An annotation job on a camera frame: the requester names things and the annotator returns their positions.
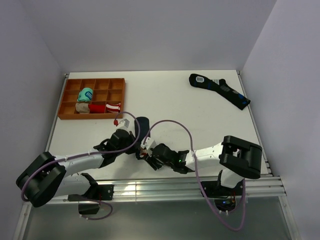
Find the navy cartoon sock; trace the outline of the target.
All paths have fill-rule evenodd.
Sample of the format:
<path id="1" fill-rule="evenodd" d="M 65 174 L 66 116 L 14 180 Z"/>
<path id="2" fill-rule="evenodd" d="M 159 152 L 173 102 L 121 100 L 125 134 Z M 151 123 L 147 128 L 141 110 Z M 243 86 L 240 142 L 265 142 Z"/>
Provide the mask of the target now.
<path id="1" fill-rule="evenodd" d="M 136 119 L 140 125 L 140 135 L 134 145 L 135 157 L 138 160 L 145 160 L 147 158 L 147 155 L 141 152 L 141 143 L 150 129 L 150 121 L 147 117 L 144 116 L 139 116 Z"/>

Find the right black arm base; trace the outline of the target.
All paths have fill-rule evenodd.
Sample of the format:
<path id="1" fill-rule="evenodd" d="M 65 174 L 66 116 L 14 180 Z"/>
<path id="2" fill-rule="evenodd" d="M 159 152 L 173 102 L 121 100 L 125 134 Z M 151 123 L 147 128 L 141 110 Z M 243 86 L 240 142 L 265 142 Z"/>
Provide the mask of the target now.
<path id="1" fill-rule="evenodd" d="M 204 189 L 206 196 L 209 199 L 214 199 L 214 204 L 219 211 L 232 212 L 238 206 L 236 197 L 240 196 L 243 199 L 244 179 L 236 180 L 234 187 L 222 186 L 221 170 L 218 174 L 217 180 L 201 181 L 201 186 Z"/>

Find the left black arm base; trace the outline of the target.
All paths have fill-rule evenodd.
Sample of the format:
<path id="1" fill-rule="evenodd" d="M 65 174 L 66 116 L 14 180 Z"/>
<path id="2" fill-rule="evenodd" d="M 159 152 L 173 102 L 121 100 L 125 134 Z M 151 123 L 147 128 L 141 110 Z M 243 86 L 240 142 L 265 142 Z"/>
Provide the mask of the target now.
<path id="1" fill-rule="evenodd" d="M 91 186 L 83 195 L 71 194 L 68 195 L 69 202 L 91 202 L 78 203 L 78 213 L 83 218 L 89 220 L 102 220 L 109 217 L 113 213 L 113 207 L 109 203 L 113 199 L 114 185 L 113 184 L 97 184 Z M 107 207 L 109 212 L 105 216 L 94 217 L 103 207 Z"/>

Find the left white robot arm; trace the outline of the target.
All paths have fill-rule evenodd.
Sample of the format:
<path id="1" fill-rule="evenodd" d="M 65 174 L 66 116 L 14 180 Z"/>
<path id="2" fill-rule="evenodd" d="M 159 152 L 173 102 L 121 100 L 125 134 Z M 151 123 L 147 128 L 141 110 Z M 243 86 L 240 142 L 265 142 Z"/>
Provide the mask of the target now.
<path id="1" fill-rule="evenodd" d="M 112 164 L 119 155 L 134 151 L 136 142 L 131 131 L 117 129 L 87 153 L 65 157 L 48 151 L 41 153 L 16 180 L 23 201 L 38 208 L 63 195 L 80 195 L 86 200 L 95 198 L 98 184 L 84 171 Z"/>

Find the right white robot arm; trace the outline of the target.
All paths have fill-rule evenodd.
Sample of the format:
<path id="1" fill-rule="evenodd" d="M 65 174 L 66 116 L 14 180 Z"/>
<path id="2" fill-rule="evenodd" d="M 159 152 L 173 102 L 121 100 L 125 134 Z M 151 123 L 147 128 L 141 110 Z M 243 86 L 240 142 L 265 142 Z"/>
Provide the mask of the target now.
<path id="1" fill-rule="evenodd" d="M 150 137 L 143 140 L 140 147 L 147 160 L 155 160 L 179 174 L 223 166 L 216 183 L 216 189 L 222 195 L 229 194 L 243 179 L 261 177 L 262 147 L 231 135 L 214 146 L 195 151 L 174 151 L 163 143 L 156 144 Z"/>

